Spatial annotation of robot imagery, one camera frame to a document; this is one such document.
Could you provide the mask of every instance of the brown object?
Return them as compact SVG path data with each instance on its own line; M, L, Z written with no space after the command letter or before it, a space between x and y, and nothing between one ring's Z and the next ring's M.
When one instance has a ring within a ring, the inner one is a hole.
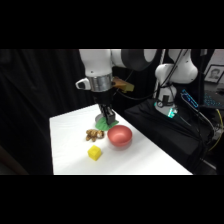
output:
M135 86L119 79L118 77L114 77L113 82L115 83L113 87L121 89L124 93L126 92L133 92Z
M97 138L102 139L104 137L104 132L99 130L90 129L86 131L86 141L92 139L93 142L96 141Z

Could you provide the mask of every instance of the green object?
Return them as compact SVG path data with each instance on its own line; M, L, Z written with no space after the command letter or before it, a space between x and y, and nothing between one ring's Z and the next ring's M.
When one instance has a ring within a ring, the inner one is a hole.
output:
M174 112L173 112L173 108L170 109L170 112L168 114L168 117L173 118L175 116Z
M96 128L100 131L108 131L110 130L112 127L114 127L115 125L117 125L119 122L115 121L114 123L108 125L107 124L107 120L105 117L102 117L97 123L96 123Z

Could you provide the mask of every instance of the small toy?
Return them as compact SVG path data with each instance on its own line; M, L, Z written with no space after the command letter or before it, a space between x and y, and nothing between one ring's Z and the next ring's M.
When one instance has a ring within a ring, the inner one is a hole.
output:
M91 129L86 131L86 134L87 134L86 141L92 139L92 141L95 142L97 138L102 139L104 137L104 132L99 130Z
M95 145L92 148L90 148L90 150L88 151L89 157L95 161L97 161L99 159L101 154L102 154L101 149Z

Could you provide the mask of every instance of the yellow cube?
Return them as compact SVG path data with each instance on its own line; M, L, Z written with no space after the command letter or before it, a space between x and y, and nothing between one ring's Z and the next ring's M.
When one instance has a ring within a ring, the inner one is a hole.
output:
M96 147L95 145L88 151L89 157L95 161L99 159L101 154L101 149Z

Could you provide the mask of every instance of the equipment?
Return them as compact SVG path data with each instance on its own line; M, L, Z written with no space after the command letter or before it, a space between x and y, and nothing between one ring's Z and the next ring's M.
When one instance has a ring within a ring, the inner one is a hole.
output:
M79 50L85 66L86 79L76 83L78 89L91 90L99 104L102 116L110 125L115 121L111 108L113 76L112 67L134 71L146 69L153 61L156 49L83 49ZM191 61L191 49L169 50L175 64L163 64L156 70L160 93L155 108L162 114L174 117L178 112L174 99L176 88L172 83L188 84L197 77L198 70Z
M112 67L118 66L142 71L153 61L156 49L83 49L79 50L85 66L86 79L76 83L78 89L91 90L99 104L102 116L110 125L115 122L111 108L113 76Z

